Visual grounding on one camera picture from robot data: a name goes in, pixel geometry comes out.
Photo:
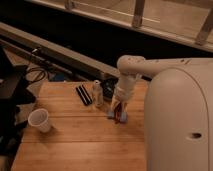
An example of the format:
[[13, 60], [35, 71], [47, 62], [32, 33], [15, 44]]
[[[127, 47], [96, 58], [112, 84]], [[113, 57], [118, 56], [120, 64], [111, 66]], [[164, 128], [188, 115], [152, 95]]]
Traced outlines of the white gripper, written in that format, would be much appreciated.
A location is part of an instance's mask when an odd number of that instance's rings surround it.
[[124, 101], [122, 102], [122, 113], [126, 113], [126, 107], [128, 104], [126, 101], [132, 97], [136, 82], [137, 78], [133, 75], [121, 75], [119, 77], [110, 105], [112, 112], [115, 111], [115, 108], [118, 106], [120, 101]]

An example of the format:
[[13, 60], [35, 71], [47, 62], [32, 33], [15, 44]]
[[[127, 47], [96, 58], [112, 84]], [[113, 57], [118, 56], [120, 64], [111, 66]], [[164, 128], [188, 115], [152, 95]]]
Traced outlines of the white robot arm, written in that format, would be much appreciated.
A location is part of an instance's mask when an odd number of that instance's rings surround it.
[[213, 171], [213, 58], [124, 55], [112, 108], [126, 106], [137, 77], [151, 79], [144, 99], [147, 171]]

